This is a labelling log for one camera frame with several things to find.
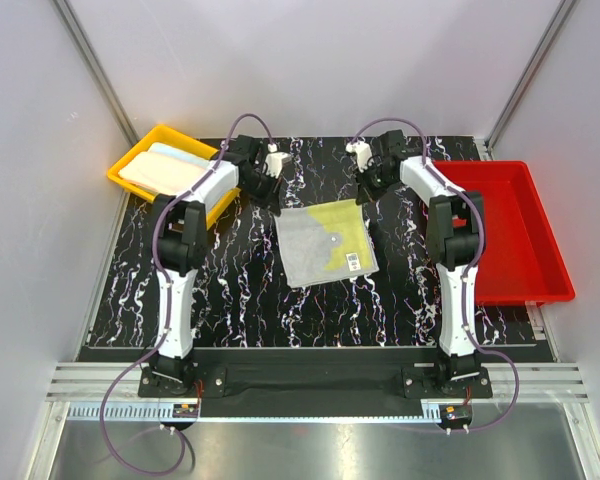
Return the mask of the grey towel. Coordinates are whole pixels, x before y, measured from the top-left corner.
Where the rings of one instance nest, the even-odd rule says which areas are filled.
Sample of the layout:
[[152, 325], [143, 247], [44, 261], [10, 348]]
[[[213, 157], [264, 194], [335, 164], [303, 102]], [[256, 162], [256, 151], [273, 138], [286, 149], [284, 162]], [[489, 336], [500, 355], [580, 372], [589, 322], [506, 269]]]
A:
[[275, 218], [287, 284], [305, 288], [379, 270], [362, 207], [353, 199], [285, 208]]

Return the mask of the pink towel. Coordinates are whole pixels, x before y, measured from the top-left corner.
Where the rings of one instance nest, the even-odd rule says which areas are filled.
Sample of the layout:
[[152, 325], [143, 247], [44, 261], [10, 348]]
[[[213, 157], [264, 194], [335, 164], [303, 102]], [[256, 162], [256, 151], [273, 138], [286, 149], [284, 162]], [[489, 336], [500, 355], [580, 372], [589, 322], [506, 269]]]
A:
[[206, 160], [185, 161], [160, 153], [141, 152], [119, 171], [119, 176], [147, 191], [176, 195], [195, 184], [208, 167]]

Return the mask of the light blue towel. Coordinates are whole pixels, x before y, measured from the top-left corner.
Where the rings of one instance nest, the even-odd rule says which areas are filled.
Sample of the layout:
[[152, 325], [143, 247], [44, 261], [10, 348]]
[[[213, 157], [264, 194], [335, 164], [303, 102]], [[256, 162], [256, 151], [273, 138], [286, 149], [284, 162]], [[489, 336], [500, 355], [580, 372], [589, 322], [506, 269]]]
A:
[[202, 165], [203, 167], [209, 163], [208, 159], [161, 142], [152, 143], [148, 149], [148, 152], [165, 155], [185, 163]]

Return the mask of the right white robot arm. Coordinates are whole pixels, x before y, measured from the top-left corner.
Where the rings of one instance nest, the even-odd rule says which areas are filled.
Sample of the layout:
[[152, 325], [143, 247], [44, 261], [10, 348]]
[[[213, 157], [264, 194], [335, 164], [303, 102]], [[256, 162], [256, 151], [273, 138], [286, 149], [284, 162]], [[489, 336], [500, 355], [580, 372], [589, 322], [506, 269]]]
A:
[[399, 130], [382, 134], [376, 150], [355, 138], [346, 151], [357, 165], [358, 204], [375, 202], [400, 183], [427, 207], [425, 244], [438, 272], [442, 309], [434, 384], [443, 395], [456, 396], [480, 375], [473, 315], [477, 263], [486, 243], [483, 197], [445, 177], [427, 153], [408, 153]]

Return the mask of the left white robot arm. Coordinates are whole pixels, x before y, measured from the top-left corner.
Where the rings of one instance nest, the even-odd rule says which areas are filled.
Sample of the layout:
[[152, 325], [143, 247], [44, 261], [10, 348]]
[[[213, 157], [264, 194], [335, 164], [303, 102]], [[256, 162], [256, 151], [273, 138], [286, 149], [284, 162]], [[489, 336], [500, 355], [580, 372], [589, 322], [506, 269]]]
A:
[[151, 210], [151, 254], [159, 286], [158, 335], [146, 359], [151, 374], [176, 396], [195, 386], [192, 288], [207, 255], [207, 214], [238, 188], [253, 203], [281, 213], [279, 191], [291, 155], [274, 143], [263, 146], [240, 135], [211, 158], [191, 184], [174, 195], [160, 194]]

